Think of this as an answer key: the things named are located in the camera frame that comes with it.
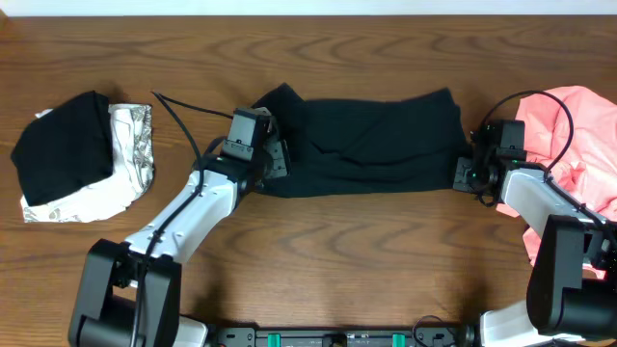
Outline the black t-shirt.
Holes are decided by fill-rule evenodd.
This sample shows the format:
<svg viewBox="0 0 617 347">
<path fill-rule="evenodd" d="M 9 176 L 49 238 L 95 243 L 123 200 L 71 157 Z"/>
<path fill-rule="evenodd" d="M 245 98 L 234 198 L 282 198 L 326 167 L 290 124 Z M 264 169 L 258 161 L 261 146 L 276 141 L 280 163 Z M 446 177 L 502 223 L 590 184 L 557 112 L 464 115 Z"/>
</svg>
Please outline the black t-shirt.
<svg viewBox="0 0 617 347">
<path fill-rule="evenodd" d="M 401 101 L 304 100 L 287 84 L 255 103 L 276 118 L 290 173 L 264 181 L 279 198 L 449 189 L 469 150 L 448 89 Z"/>
</svg>

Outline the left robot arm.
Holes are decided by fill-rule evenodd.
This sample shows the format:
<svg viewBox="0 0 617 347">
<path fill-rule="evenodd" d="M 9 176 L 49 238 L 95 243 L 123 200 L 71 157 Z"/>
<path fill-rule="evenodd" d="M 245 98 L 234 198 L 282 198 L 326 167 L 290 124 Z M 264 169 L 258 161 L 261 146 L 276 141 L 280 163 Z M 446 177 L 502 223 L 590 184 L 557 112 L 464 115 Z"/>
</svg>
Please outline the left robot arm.
<svg viewBox="0 0 617 347">
<path fill-rule="evenodd" d="M 275 117 L 237 108 L 222 149 L 199 154 L 180 193 L 121 243 L 86 256 L 68 329 L 72 346 L 203 346 L 208 328 L 179 312 L 182 266 L 263 178 L 286 174 Z"/>
</svg>

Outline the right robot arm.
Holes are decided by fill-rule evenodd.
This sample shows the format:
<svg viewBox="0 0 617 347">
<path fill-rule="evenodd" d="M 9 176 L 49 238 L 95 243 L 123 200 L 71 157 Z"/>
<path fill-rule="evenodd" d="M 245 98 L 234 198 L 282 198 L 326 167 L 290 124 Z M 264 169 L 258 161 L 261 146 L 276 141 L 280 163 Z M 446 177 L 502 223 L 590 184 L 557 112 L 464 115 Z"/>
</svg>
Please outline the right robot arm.
<svg viewBox="0 0 617 347">
<path fill-rule="evenodd" d="M 480 318 L 479 346 L 541 346 L 616 335 L 616 225 L 526 161 L 524 123 L 493 120 L 471 136 L 454 189 L 511 207 L 541 238 L 523 301 Z"/>
</svg>

